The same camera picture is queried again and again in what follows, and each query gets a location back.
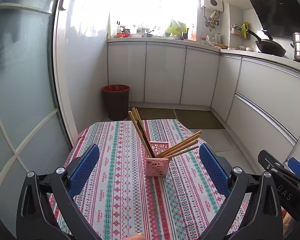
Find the person's right hand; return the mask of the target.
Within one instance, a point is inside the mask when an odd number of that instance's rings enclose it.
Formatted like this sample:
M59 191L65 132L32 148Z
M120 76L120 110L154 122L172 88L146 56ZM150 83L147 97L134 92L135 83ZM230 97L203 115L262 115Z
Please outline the person's right hand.
M292 217L284 208L281 208L281 213L282 213L283 235L284 235L288 229Z

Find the person's left hand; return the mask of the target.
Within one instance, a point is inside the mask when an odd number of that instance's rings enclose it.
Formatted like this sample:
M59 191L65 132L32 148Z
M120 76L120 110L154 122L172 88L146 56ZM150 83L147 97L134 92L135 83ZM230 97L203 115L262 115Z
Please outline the person's left hand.
M134 235L123 238L121 240L146 240L146 237L143 233L136 233Z

